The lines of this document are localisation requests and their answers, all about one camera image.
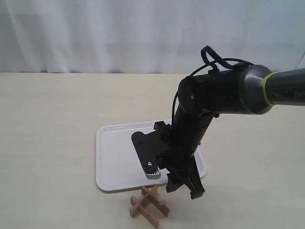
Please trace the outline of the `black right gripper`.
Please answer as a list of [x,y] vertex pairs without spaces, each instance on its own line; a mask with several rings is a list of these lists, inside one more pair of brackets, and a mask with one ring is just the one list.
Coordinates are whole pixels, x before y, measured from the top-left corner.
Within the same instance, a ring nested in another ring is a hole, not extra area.
[[166,192],[175,192],[184,184],[189,188],[191,199],[201,197],[205,189],[200,179],[194,157],[203,137],[202,121],[175,121],[172,125],[163,121],[154,124],[156,139],[162,144],[157,150],[157,169],[153,175],[160,176],[166,168]]

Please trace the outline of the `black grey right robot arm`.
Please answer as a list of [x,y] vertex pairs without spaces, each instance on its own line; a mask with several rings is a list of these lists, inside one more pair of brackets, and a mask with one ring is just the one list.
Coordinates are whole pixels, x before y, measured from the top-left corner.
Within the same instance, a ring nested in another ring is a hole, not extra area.
[[166,191],[186,185],[195,199],[204,188],[193,155],[212,120],[221,114],[263,115],[275,105],[303,106],[305,71],[272,72],[263,65],[237,64],[227,71],[185,77],[175,97],[179,104],[171,124],[154,125],[165,128],[165,139],[175,147],[162,158],[168,170]]

